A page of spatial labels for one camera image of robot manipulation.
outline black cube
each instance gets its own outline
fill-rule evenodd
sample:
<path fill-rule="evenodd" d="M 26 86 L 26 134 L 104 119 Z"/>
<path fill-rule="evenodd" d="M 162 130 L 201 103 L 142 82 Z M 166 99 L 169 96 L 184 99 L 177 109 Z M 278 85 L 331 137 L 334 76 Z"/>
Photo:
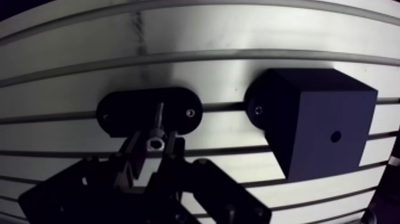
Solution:
<path fill-rule="evenodd" d="M 269 69 L 245 97 L 289 181 L 356 171 L 376 99 L 375 89 L 335 69 Z"/>

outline black plastic part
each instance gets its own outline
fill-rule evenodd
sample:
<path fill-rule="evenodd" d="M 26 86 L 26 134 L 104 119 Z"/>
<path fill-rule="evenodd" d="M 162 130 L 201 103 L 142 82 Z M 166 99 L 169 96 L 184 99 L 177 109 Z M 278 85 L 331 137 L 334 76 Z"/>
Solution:
<path fill-rule="evenodd" d="M 217 223 L 270 223 L 272 212 L 212 161 L 193 162 L 196 185 L 193 195 Z"/>
<path fill-rule="evenodd" d="M 289 181 L 357 170 L 376 99 L 375 89 L 335 69 L 269 69 L 245 95 Z"/>
<path fill-rule="evenodd" d="M 143 195 L 114 190 L 113 167 L 96 158 L 81 160 L 25 192 L 18 202 L 31 224 L 144 223 Z"/>
<path fill-rule="evenodd" d="M 110 93 L 99 103 L 96 118 L 111 137 L 128 137 L 137 130 L 154 128 L 157 105 L 161 102 L 166 133 L 175 130 L 184 135 L 200 124 L 203 114 L 200 99 L 192 91 L 179 87 Z"/>

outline black oval mount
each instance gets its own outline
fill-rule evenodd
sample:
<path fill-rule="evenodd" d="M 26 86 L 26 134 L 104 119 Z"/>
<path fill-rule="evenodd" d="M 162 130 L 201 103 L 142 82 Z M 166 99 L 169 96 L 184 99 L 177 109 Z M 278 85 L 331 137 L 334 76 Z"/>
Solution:
<path fill-rule="evenodd" d="M 162 126 L 165 132 L 184 135 L 200 124 L 203 108 L 192 91 L 181 88 L 143 89 L 112 92 L 99 103 L 96 118 L 110 137 L 122 138 L 135 131 L 151 130 L 159 103 L 164 103 Z"/>

